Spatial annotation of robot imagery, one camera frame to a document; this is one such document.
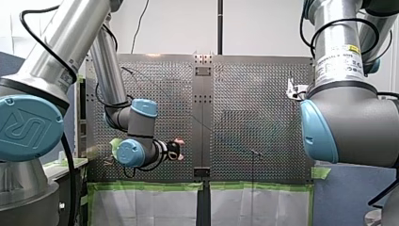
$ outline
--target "perforated metal panel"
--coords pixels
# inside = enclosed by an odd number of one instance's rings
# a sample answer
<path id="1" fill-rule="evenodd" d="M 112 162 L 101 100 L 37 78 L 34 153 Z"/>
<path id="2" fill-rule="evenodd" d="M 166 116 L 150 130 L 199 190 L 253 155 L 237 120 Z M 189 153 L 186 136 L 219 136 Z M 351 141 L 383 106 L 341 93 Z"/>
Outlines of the perforated metal panel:
<path id="1" fill-rule="evenodd" d="M 120 56 L 121 66 L 135 72 L 134 76 L 123 72 L 128 94 L 159 104 L 155 137 L 185 141 L 183 162 L 138 171 L 135 180 L 191 182 L 194 167 L 210 167 L 212 181 L 308 183 L 312 162 L 302 147 L 299 104 L 288 100 L 285 90 L 289 77 L 297 84 L 309 84 L 311 60 L 213 56 L 202 65 L 211 68 L 209 75 L 199 69 L 202 61 L 200 56 Z M 109 141 L 126 136 L 104 124 L 90 61 L 87 72 L 88 178 L 127 179 L 118 163 L 104 162 L 112 159 Z M 261 153 L 262 159 L 253 152 Z"/>
<path id="2" fill-rule="evenodd" d="M 120 65 L 134 71 L 134 76 L 122 71 L 126 92 L 135 98 L 154 100 L 159 106 L 159 117 L 155 125 L 155 138 L 169 141 L 176 137 L 185 142 L 184 161 L 164 162 L 151 172 L 136 172 L 135 180 L 156 182 L 192 181 L 193 166 L 191 153 L 191 96 L 192 96 L 192 56 L 120 56 Z M 92 63 L 88 63 L 88 84 L 92 93 L 96 85 Z M 95 156 L 90 161 L 88 178 L 90 181 L 112 181 L 127 179 L 121 165 L 114 162 L 108 165 L 111 154 L 111 141 L 114 137 L 126 138 L 125 134 L 107 127 L 104 123 L 104 107 L 93 98 Z"/>
<path id="3" fill-rule="evenodd" d="M 288 78 L 309 84 L 311 60 L 216 56 L 211 180 L 306 183 L 312 162 L 301 139 Z"/>

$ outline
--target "green tape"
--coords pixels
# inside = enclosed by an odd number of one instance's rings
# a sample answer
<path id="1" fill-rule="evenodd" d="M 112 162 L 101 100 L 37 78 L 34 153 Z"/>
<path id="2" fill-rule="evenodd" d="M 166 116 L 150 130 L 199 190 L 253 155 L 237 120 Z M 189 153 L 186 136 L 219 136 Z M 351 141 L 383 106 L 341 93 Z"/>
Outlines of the green tape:
<path id="1" fill-rule="evenodd" d="M 311 187 L 311 191 L 309 194 L 309 216 L 308 216 L 308 225 L 313 225 L 313 204 L 314 204 L 314 186 Z"/>
<path id="2" fill-rule="evenodd" d="M 84 162 L 86 160 L 87 160 L 86 158 L 74 158 L 73 159 L 73 164 L 77 165 L 77 164 L 82 163 L 82 162 Z M 66 159 L 62 160 L 61 163 L 57 163 L 57 161 L 58 160 L 53 161 L 53 162 L 49 162 L 47 164 L 44 164 L 43 166 L 44 167 L 50 167 L 50 166 L 53 166 L 53 165 L 57 165 L 58 167 L 68 167 L 68 161 Z"/>
<path id="3" fill-rule="evenodd" d="M 112 146 L 112 155 L 114 155 L 115 159 L 117 158 L 117 149 L 122 142 L 123 139 L 121 138 L 114 138 L 113 140 L 111 140 L 111 142 L 109 142 Z"/>
<path id="4" fill-rule="evenodd" d="M 86 195 L 86 196 L 80 198 L 80 205 L 81 205 L 81 206 L 82 206 L 82 205 L 85 205 L 85 204 L 87 204 L 87 203 L 88 203 L 88 195 Z"/>
<path id="5" fill-rule="evenodd" d="M 311 178 L 326 180 L 330 172 L 331 172 L 330 168 L 313 167 L 311 168 Z"/>
<path id="6" fill-rule="evenodd" d="M 148 190 L 148 191 L 198 191 L 202 190 L 202 183 L 158 184 L 146 182 L 117 181 L 112 183 L 88 183 L 93 191 L 100 190 Z"/>
<path id="7" fill-rule="evenodd" d="M 250 183 L 250 182 L 211 182 L 212 190 L 240 190 L 244 188 L 255 188 L 260 190 L 283 190 L 293 192 L 309 192 L 313 185 L 288 186 L 272 183 Z"/>
<path id="8" fill-rule="evenodd" d="M 83 83 L 85 80 L 85 76 L 82 74 L 78 74 L 77 81 L 78 83 Z"/>

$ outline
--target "silver robot arm segment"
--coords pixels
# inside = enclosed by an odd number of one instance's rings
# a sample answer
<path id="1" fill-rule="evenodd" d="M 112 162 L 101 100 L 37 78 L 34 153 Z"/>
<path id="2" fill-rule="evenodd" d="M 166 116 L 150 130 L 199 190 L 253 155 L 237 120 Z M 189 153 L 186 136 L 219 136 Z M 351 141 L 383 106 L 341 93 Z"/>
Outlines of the silver robot arm segment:
<path id="1" fill-rule="evenodd" d="M 108 16 L 105 21 L 107 27 L 110 19 Z M 165 156 L 169 160 L 177 160 L 180 155 L 178 143 L 154 140 L 157 103 L 134 99 L 130 104 L 127 100 L 114 44 L 110 34 L 103 28 L 90 52 L 104 98 L 105 122 L 114 129 L 127 132 L 129 137 L 119 145 L 117 160 L 125 167 L 138 169 L 157 160 L 161 163 Z"/>
<path id="2" fill-rule="evenodd" d="M 397 167 L 399 156 L 399 103 L 379 100 L 377 90 L 367 84 L 367 64 L 376 57 L 399 11 L 399 1 L 314 0 L 308 16 L 315 29 L 324 30 L 315 43 L 315 82 L 307 100 L 301 103 L 305 151 L 316 160 L 377 167 Z M 391 10 L 389 14 L 375 9 Z M 356 18 L 366 8 L 367 16 L 380 31 L 381 41 L 364 25 L 358 33 L 357 22 L 336 20 Z M 375 18 L 376 14 L 384 18 Z"/>

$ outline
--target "wire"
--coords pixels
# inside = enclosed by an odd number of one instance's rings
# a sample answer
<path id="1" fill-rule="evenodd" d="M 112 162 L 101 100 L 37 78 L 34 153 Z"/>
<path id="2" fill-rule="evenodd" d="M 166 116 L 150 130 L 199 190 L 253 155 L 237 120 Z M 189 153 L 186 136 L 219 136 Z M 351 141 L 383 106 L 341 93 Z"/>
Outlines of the wire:
<path id="1" fill-rule="evenodd" d="M 147 0 L 146 6 L 144 7 L 143 12 L 141 13 L 140 19 L 138 19 L 138 27 L 137 27 L 135 36 L 133 37 L 132 50 L 130 51 L 130 54 L 132 54 L 133 51 L 135 50 L 136 38 L 137 38 L 138 32 L 140 31 L 141 20 L 143 19 L 143 16 L 147 11 L 147 7 L 149 6 L 149 3 L 150 3 L 150 0 Z"/>
<path id="2" fill-rule="evenodd" d="M 96 95 L 97 101 L 100 102 L 102 105 L 104 105 L 106 107 L 110 107 L 110 108 L 116 108 L 116 109 L 121 109 L 121 108 L 130 106 L 130 103 L 128 101 L 121 103 L 119 105 L 111 105 L 111 104 L 107 104 L 106 102 L 102 101 L 102 99 L 100 98 L 100 95 L 99 95 L 99 86 L 100 86 L 99 83 L 97 83 L 94 94 Z"/>
<path id="3" fill-rule="evenodd" d="M 159 143 L 159 141 L 156 140 L 156 139 L 152 141 L 152 144 L 153 144 L 153 146 L 155 147 L 155 151 L 156 151 L 157 153 L 160 153 L 160 152 L 159 152 L 159 148 L 158 148 L 158 146 L 157 146 L 157 143 L 158 143 L 159 145 L 161 145 L 161 144 Z M 157 169 L 157 168 L 159 167 L 159 165 L 161 165 L 161 163 L 163 162 L 164 156 L 165 156 L 165 154 L 164 154 L 163 152 L 161 152 L 160 154 L 161 154 L 161 157 L 159 158 L 158 163 L 157 163 L 154 167 L 152 167 L 152 168 L 150 168 L 150 169 L 142 169 L 142 168 L 137 168 L 137 169 L 140 170 L 140 171 L 144 171 L 144 172 L 149 172 L 149 171 L 153 171 L 153 170 Z"/>
<path id="4" fill-rule="evenodd" d="M 397 99 L 399 99 L 399 93 L 395 93 L 395 92 L 378 92 L 376 95 L 377 96 L 391 96 L 391 97 L 396 97 Z"/>
<path id="5" fill-rule="evenodd" d="M 135 176 L 136 176 L 136 168 L 133 168 L 133 173 L 132 173 L 132 175 L 129 175 L 128 173 L 127 173 L 127 171 L 126 171 L 126 168 L 124 167 L 123 168 L 123 174 L 125 175 L 125 177 L 127 177 L 127 178 L 134 178 Z"/>
<path id="6" fill-rule="evenodd" d="M 314 48 L 313 46 L 311 46 L 311 44 L 306 40 L 305 35 L 303 34 L 303 23 L 305 20 L 305 14 L 306 14 L 306 10 L 309 6 L 309 0 L 305 0 L 304 4 L 303 4 L 303 9 L 302 9 L 302 15 L 300 18 L 300 24 L 299 24 L 299 34 L 300 34 L 300 38 L 302 39 L 302 41 L 310 48 Z"/>
<path id="7" fill-rule="evenodd" d="M 374 64 L 377 60 L 379 60 L 380 58 L 382 58 L 385 54 L 387 54 L 387 52 L 390 50 L 391 46 L 392 46 L 392 42 L 393 42 L 393 32 L 392 30 L 390 31 L 390 43 L 388 43 L 387 48 L 384 50 L 384 52 L 382 52 L 382 54 L 380 56 L 377 56 L 375 59 L 373 59 L 372 61 L 366 62 L 364 64 Z"/>
<path id="8" fill-rule="evenodd" d="M 329 28 L 330 26 L 332 26 L 332 25 L 334 25 L 336 23 L 340 23 L 340 22 L 360 22 L 360 23 L 364 23 L 366 25 L 369 25 L 373 29 L 373 31 L 375 32 L 375 42 L 373 43 L 373 45 L 367 51 L 362 52 L 363 55 L 369 53 L 370 51 L 372 51 L 378 45 L 379 32 L 378 32 L 378 29 L 376 28 L 376 26 L 373 23 L 371 23 L 369 21 L 366 21 L 364 19 L 361 19 L 361 18 L 344 18 L 344 19 L 340 19 L 340 20 L 336 20 L 336 21 L 332 21 L 332 22 L 329 22 L 327 24 L 324 24 L 322 27 L 320 27 L 320 29 L 318 29 L 316 31 L 316 33 L 314 33 L 313 38 L 311 39 L 311 55 L 313 56 L 313 58 L 315 58 L 315 56 L 316 56 L 316 54 L 314 53 L 314 49 L 315 49 L 314 48 L 314 44 L 316 42 L 316 39 L 319 37 L 319 35 L 324 30 Z"/>
<path id="9" fill-rule="evenodd" d="M 38 36 L 33 33 L 33 31 L 30 29 L 29 25 L 26 23 L 24 16 L 27 14 L 35 14 L 35 13 L 45 13 L 45 12 L 50 12 L 53 10 L 58 9 L 59 6 L 51 7 L 51 8 L 46 8 L 46 9 L 39 9 L 39 10 L 24 10 L 20 14 L 20 21 L 21 24 L 23 24 L 23 27 L 26 29 L 26 31 L 32 36 L 35 41 L 37 41 L 51 56 L 53 56 L 64 68 L 69 72 L 70 76 L 72 77 L 72 84 L 77 81 L 77 76 L 75 71 L 68 65 L 61 57 L 59 57 L 51 48 L 48 46 L 46 43 L 44 43 Z"/>
<path id="10" fill-rule="evenodd" d="M 73 157 L 72 157 L 72 151 L 70 149 L 70 145 L 68 143 L 67 137 L 65 136 L 65 133 L 62 135 L 61 138 L 62 146 L 64 147 L 65 155 L 67 156 L 67 161 L 68 161 L 68 169 L 70 171 L 70 182 L 71 182 L 71 209 L 70 209 L 70 216 L 68 220 L 68 225 L 69 226 L 74 226 L 75 224 L 75 215 L 76 215 L 76 194 L 77 194 L 77 188 L 76 188 L 76 173 L 75 173 L 75 168 L 73 164 Z"/>
<path id="11" fill-rule="evenodd" d="M 395 180 L 392 184 L 390 184 L 387 188 L 385 188 L 381 193 L 379 193 L 377 196 L 372 198 L 369 202 L 369 206 L 373 206 L 378 209 L 382 209 L 382 206 L 380 205 L 375 205 L 378 201 L 382 200 L 385 196 L 387 196 L 389 193 L 391 193 L 396 187 L 399 186 L 399 179 Z"/>
<path id="12" fill-rule="evenodd" d="M 103 28 L 106 31 L 106 33 L 108 33 L 108 35 L 111 36 L 112 40 L 114 41 L 114 43 L 115 43 L 115 52 L 117 52 L 118 51 L 118 40 L 117 40 L 117 37 L 115 37 L 114 33 L 112 33 L 112 31 L 105 24 L 103 24 Z"/>

